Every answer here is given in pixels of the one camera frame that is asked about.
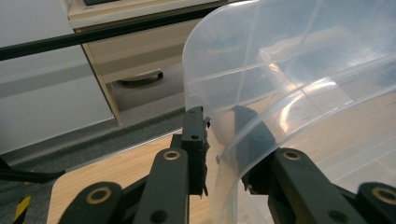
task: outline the metal bar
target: metal bar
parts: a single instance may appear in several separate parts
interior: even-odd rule
[[[0,169],[0,180],[44,183],[64,175],[66,171],[58,173],[37,173],[17,170]]]
[[[80,192],[64,211],[59,223],[121,223],[123,191],[112,182],[92,184]]]
[[[181,135],[181,148],[189,154],[190,194],[202,195],[206,189],[206,152],[207,143],[204,109],[196,106],[186,112]]]
[[[210,7],[186,10],[181,13],[171,11],[169,13],[155,16],[153,18],[141,19],[121,25],[114,25],[107,28],[100,28],[71,35],[57,36],[44,40],[37,40],[29,43],[3,47],[0,48],[0,61],[19,58],[22,56],[37,54],[55,49],[63,49],[92,41],[102,40],[118,35],[127,35],[183,21],[196,20],[203,18],[211,11],[224,5],[226,5],[226,3],[218,3],[215,5],[210,5]]]
[[[154,160],[134,223],[189,222],[188,154],[183,149],[160,151]]]
[[[281,148],[274,153],[273,172],[297,223],[366,223],[303,152]]]

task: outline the black rod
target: black rod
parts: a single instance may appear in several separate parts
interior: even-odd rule
[[[100,28],[71,35],[62,35],[19,45],[7,46],[0,48],[0,61],[19,58],[22,56],[37,54],[55,49],[63,49],[92,41],[102,40],[118,35],[127,35],[183,21],[192,21],[203,18],[216,8],[224,5],[226,4],[220,3],[214,6],[194,9],[181,13],[170,12],[166,15],[156,16],[149,19],[141,19],[138,21],[131,21],[121,25],[113,25],[106,28]]]

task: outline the clear plastic sheet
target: clear plastic sheet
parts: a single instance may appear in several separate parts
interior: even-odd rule
[[[278,147],[304,151],[351,191],[396,186],[395,11],[391,0],[246,1],[195,27],[183,51],[186,107],[212,118],[213,223],[271,220],[240,179]]]

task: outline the wooden table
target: wooden table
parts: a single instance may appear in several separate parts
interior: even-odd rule
[[[48,223],[58,223],[77,194],[93,183],[111,181],[125,188],[148,175],[155,155],[168,148],[171,139],[172,134],[166,135],[63,175],[52,188]],[[190,223],[210,223],[206,196],[190,196]]]

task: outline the floor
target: floor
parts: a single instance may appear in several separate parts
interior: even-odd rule
[[[182,126],[184,93],[181,64],[163,69],[164,77],[115,83],[122,125],[106,121],[2,155],[13,169],[36,172],[72,170],[119,150],[170,133]],[[28,185],[0,181],[0,223],[12,223],[18,202],[31,195],[27,223],[46,223],[53,183]]]

